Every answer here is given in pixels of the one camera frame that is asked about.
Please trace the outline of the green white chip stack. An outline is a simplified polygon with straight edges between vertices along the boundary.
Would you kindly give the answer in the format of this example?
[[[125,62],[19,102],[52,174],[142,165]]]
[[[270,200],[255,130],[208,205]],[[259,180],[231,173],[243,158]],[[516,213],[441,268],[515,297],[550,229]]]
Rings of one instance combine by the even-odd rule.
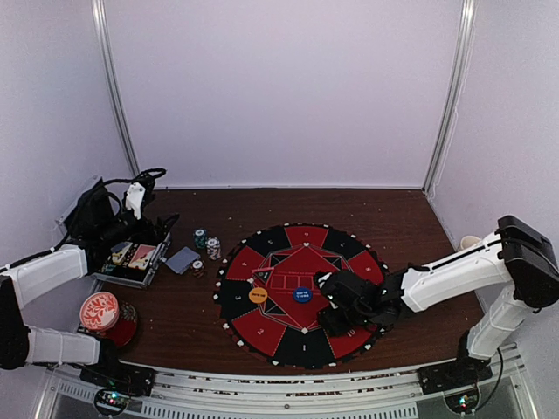
[[[207,230],[203,228],[194,230],[193,241],[197,249],[204,249],[207,243]]]

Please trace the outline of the blue small blind button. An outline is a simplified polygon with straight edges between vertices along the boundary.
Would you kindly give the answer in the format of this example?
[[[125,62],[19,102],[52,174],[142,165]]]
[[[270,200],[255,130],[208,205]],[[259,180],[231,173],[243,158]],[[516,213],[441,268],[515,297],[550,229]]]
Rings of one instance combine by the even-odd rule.
[[[305,286],[298,287],[293,291],[293,299],[299,304],[306,304],[310,302],[312,298],[312,290]]]

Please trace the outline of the white grey chip stack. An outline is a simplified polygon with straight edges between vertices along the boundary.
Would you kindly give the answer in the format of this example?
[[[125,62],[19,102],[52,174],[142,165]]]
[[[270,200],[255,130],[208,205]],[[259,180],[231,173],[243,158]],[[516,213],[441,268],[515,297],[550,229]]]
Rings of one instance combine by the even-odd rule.
[[[221,243],[217,237],[209,237],[206,241],[206,251],[210,260],[221,258]]]

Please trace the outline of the orange big blind button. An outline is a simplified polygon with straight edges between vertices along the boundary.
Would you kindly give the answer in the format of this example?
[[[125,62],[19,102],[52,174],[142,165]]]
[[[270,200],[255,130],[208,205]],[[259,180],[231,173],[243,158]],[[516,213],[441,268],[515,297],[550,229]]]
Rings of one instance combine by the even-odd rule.
[[[265,303],[268,298],[268,291],[264,287],[253,287],[249,291],[249,300],[254,304]]]

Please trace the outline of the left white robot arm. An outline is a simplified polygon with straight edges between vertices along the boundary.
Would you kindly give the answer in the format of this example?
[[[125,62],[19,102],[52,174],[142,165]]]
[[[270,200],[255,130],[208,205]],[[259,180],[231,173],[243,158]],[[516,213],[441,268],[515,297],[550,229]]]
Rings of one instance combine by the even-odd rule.
[[[145,208],[155,197],[156,180],[163,174],[150,169],[122,180],[126,190],[116,197],[111,181],[99,180],[78,198],[66,220],[66,232],[53,247],[7,264],[1,269],[1,368],[15,370],[32,364],[91,365],[93,375],[108,388],[120,386],[126,370],[113,344],[103,338],[54,328],[51,320],[34,326],[24,311],[66,291],[98,272],[114,247],[125,241],[158,245],[176,221],[175,216],[151,221]]]

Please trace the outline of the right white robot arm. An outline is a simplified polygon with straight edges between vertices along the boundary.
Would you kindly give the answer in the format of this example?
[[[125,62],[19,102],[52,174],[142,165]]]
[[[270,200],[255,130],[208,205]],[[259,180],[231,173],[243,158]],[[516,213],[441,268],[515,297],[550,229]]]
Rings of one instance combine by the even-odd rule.
[[[328,306],[319,325],[333,337],[359,326],[383,333],[403,310],[422,312],[447,299],[489,285],[503,286],[482,320],[459,343],[448,378],[466,385],[528,313],[558,300],[558,265],[552,243],[515,216],[504,216],[495,232],[462,251],[426,265],[411,265],[370,283],[352,271],[319,271],[314,283]]]

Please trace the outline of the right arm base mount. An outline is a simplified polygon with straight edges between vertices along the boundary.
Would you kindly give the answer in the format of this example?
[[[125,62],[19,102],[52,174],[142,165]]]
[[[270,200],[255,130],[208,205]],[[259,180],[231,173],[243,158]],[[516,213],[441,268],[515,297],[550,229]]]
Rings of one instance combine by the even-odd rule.
[[[424,395],[471,386],[493,377],[489,366],[461,365],[456,361],[421,367],[418,379]]]

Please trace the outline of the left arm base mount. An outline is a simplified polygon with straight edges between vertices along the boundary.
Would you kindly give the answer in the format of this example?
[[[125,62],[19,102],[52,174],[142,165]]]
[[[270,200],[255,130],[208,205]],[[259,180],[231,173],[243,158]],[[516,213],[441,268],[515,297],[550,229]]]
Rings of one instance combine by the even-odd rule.
[[[156,371],[122,363],[117,346],[110,339],[99,338],[100,355],[93,365],[79,364],[82,381],[132,396],[149,396],[154,386]]]

